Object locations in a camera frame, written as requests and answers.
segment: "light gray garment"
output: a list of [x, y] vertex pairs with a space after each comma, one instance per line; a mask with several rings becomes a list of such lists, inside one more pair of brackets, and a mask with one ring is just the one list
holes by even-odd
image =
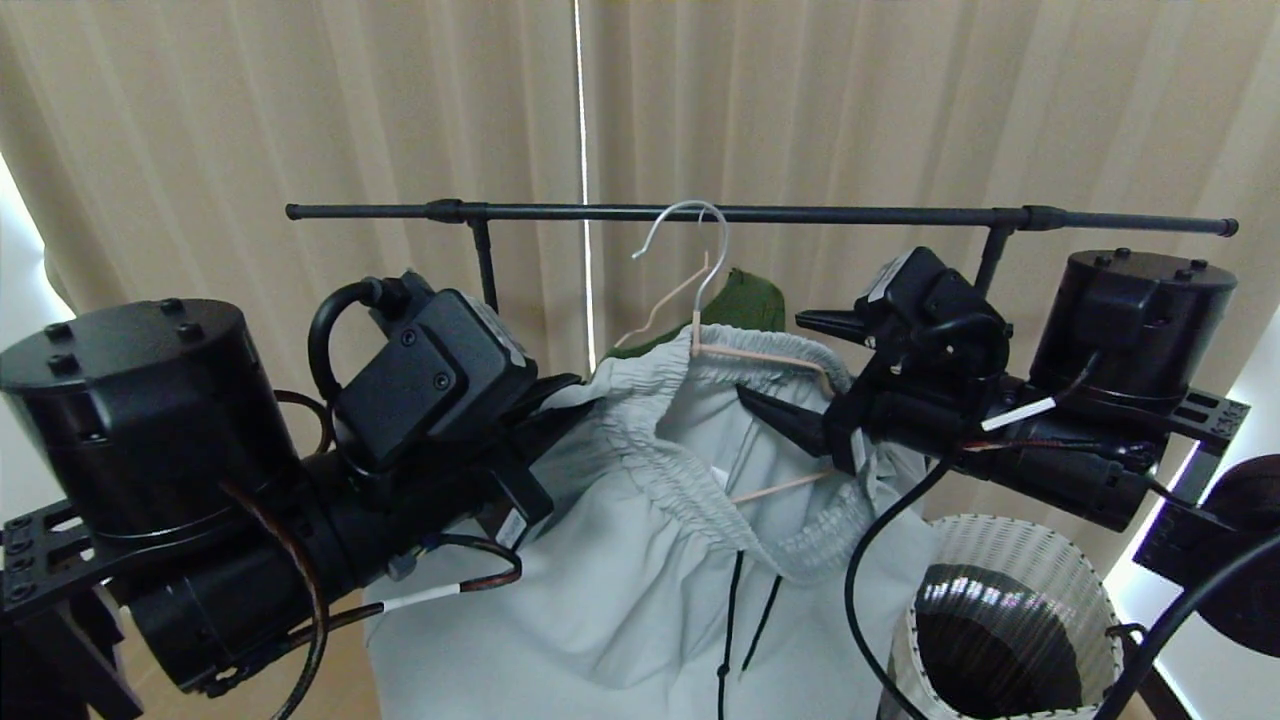
[[[785, 333], [703, 329], [707, 345], [805, 359], [847, 370], [826, 346]], [[919, 455], [852, 442], [859, 479], [836, 475], [735, 506], [730, 498], [824, 468], [737, 401], [735, 383], [822, 410], [813, 373], [754, 360], [690, 360], [690, 332], [630, 360], [605, 360], [591, 383], [547, 407], [602, 398], [535, 466], [557, 515], [521, 555], [525, 575], [495, 591], [408, 607], [370, 623], [383, 716], [716, 716], [717, 676], [735, 555], [737, 592], [727, 717], [872, 719], [879, 685], [844, 614], [844, 570], [870, 524], [897, 498], [887, 482], [919, 479]], [[895, 520], [859, 575], [858, 612], [888, 655], [893, 625], [933, 557], [914, 514]], [[396, 597], [500, 566], [444, 548]], [[751, 666], [742, 659], [776, 575], [783, 582]]]

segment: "black metal rod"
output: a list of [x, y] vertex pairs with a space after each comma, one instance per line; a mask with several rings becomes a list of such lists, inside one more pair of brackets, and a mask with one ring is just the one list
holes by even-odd
[[489, 242], [489, 222], [471, 220], [471, 236], [476, 242], [476, 259], [480, 261], [480, 287], [484, 290], [484, 304], [498, 311], [498, 283], [493, 277], [493, 247]]
[[[287, 205], [289, 219], [317, 218], [422, 218], [442, 223], [474, 220], [623, 220], [652, 222], [666, 205], [557, 205], [490, 204], [435, 200], [422, 205]], [[1024, 208], [814, 208], [783, 205], [723, 205], [724, 218], [735, 223], [833, 224], [833, 225], [1011, 225], [1019, 231], [1060, 227], [1149, 229], [1230, 236], [1239, 227], [1233, 219], [1172, 218], [1161, 215], [1116, 215], [1069, 213], [1047, 206]], [[675, 222], [696, 222], [698, 209], [677, 210]]]
[[1005, 242], [1014, 234], [1010, 225], [996, 225], [987, 233], [987, 242], [982, 246], [982, 264], [978, 265], [978, 277], [973, 281], [973, 287], [987, 297], [991, 290], [991, 281], [996, 279], [996, 266], [1000, 265], [1000, 256], [1005, 254]]

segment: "green cloth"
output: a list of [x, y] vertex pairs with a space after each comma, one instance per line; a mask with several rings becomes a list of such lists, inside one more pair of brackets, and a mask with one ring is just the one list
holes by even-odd
[[[669, 342], [689, 323], [666, 332], [649, 342], [634, 347], [614, 347], [605, 357], [639, 357], [654, 347]], [[787, 307], [782, 291], [769, 281], [733, 268], [728, 273], [724, 290], [703, 309], [704, 325], [731, 325], [744, 331], [787, 329]]]

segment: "beige curtain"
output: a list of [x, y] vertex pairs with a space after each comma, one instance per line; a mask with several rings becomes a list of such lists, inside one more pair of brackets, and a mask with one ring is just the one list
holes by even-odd
[[[291, 223], [285, 202], [581, 199], [573, 9], [470, 3], [3, 3], [0, 149], [78, 311], [239, 305], [279, 387], [332, 290], [412, 266], [480, 295], [465, 227]], [[493, 225], [503, 315], [586, 370], [581, 228]], [[343, 318], [349, 378], [381, 338]]]
[[[1024, 374], [1066, 256], [1130, 246], [1204, 256], [1240, 290], [1197, 382], [1225, 392], [1280, 301], [1280, 15], [1271, 1], [613, 3], [582, 0], [593, 201], [1009, 206], [1234, 215], [1231, 240], [1015, 234], [991, 299]], [[593, 224], [608, 347], [701, 264], [689, 227], [644, 260], [644, 227]], [[736, 225], [731, 260], [788, 311], [844, 307], [924, 243], [973, 277], [968, 229]], [[691, 295], [663, 319], [687, 318]], [[852, 366], [860, 348], [841, 348]], [[1166, 460], [1165, 475], [1176, 465]], [[1125, 538], [952, 478], [933, 514], [978, 510], [1073, 536], [1108, 568]]]

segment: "drawstring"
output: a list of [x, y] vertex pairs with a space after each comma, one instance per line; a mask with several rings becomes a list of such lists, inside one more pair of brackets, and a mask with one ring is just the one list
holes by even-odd
[[782, 575], [773, 578], [769, 600], [764, 602], [764, 612], [760, 614], [760, 624], [755, 626], [755, 637], [751, 638], [751, 647], [748, 648], [746, 657], [742, 660], [744, 673], [746, 673], [746, 666], [751, 664], [751, 657], [755, 656], [755, 646], [760, 644], [760, 635], [764, 634], [764, 624], [769, 621], [769, 612], [773, 610], [773, 601], [778, 597], [780, 587], [782, 587]]
[[[742, 557], [745, 556], [745, 552], [741, 550], [737, 551], [737, 557], [733, 559], [733, 579], [728, 583], [728, 626], [724, 629], [724, 661], [716, 669], [716, 676], [719, 678], [719, 693], [716, 706], [719, 720], [724, 720], [724, 688], [728, 678], [728, 661], [733, 652], [733, 612], [737, 610], [737, 582], [742, 578]], [[760, 635], [764, 634], [764, 625], [769, 621], [769, 612], [773, 610], [773, 601], [777, 600], [781, 585], [782, 575], [773, 578], [773, 587], [769, 588], [769, 600], [764, 602], [764, 612], [760, 614], [760, 623], [755, 626], [755, 635], [751, 637], [751, 647], [748, 648], [746, 657], [742, 660], [744, 673], [746, 671], [746, 666], [750, 665], [751, 657], [755, 656], [755, 648], [760, 643]]]
[[737, 557], [733, 560], [733, 579], [728, 583], [728, 628], [724, 630], [724, 661], [716, 669], [716, 676], [719, 678], [719, 696], [717, 701], [717, 716], [719, 720], [724, 720], [724, 684], [726, 678], [728, 678], [730, 653], [733, 650], [733, 609], [737, 605], [737, 580], [742, 577], [742, 557], [745, 555], [741, 550], [737, 551]]

